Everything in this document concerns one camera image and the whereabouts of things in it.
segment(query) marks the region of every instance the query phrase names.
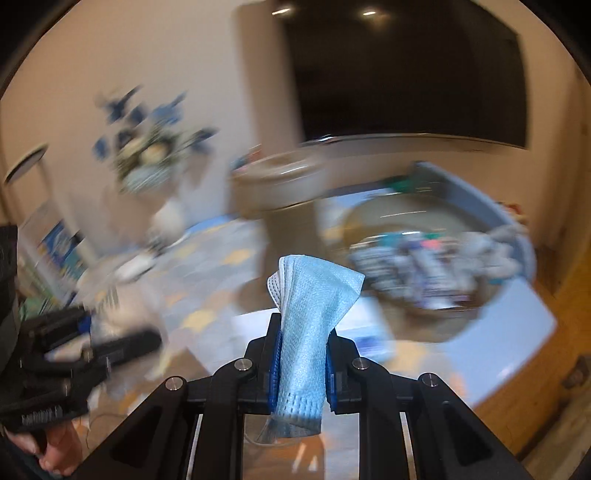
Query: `human hand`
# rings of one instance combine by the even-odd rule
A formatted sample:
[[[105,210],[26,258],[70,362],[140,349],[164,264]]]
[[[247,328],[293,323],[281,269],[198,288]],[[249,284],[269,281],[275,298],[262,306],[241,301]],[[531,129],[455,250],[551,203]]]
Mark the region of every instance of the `human hand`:
[[[28,433],[6,432],[7,438],[22,451],[41,455],[35,439]],[[82,444],[72,422],[67,421],[46,429],[47,448],[39,457],[39,466],[47,472],[70,476],[82,463]]]

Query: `metal screw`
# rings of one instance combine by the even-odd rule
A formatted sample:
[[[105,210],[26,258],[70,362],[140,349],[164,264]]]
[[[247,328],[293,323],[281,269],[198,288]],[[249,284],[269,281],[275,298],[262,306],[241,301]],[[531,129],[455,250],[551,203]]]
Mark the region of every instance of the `metal screw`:
[[[183,386],[183,379],[180,377],[170,377],[164,386],[167,390],[176,391]]]
[[[240,372],[245,372],[246,370],[250,370],[252,367],[252,360],[248,358],[239,358],[234,362],[234,368],[236,370],[240,370]]]
[[[82,350],[82,358],[84,361],[89,364],[92,362],[92,359],[95,357],[95,353],[92,351],[92,348],[85,348]]]
[[[72,382],[68,379],[65,379],[64,382],[61,384],[61,390],[64,392],[64,395],[67,397],[70,394],[70,389],[72,388]]]
[[[367,360],[366,358],[360,356],[357,357],[356,359],[353,360],[353,366],[357,369],[357,370],[367,370],[369,368],[369,360]]]
[[[421,377],[423,383],[428,387],[436,387],[439,385],[439,379],[433,374],[424,374]]]

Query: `light blue towel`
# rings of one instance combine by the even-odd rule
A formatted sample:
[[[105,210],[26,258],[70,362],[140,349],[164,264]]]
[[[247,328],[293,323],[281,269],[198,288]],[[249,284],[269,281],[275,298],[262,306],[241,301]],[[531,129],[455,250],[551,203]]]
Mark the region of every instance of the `light blue towel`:
[[[361,273],[319,258],[280,259],[279,270],[267,282],[282,317],[279,394],[275,422],[267,425],[263,441],[320,433],[326,342],[359,298],[363,279]]]

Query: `floor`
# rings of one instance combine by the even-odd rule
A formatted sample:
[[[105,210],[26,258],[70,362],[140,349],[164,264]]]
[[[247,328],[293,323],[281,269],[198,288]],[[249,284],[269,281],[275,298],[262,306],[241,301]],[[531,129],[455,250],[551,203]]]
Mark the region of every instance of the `floor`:
[[[591,352],[591,248],[558,295],[544,285],[545,277],[541,261],[535,289],[556,317],[555,334],[528,365],[476,409],[516,455],[527,450],[556,416],[567,397],[560,383],[577,357]]]

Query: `ceiling light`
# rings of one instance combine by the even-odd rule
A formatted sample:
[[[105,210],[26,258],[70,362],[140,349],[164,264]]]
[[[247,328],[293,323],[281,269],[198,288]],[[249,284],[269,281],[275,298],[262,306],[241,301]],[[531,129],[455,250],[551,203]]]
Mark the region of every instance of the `ceiling light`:
[[[291,8],[282,8],[281,10],[277,10],[275,12],[272,13],[272,15],[282,15],[282,14],[286,14],[287,12],[291,11]]]

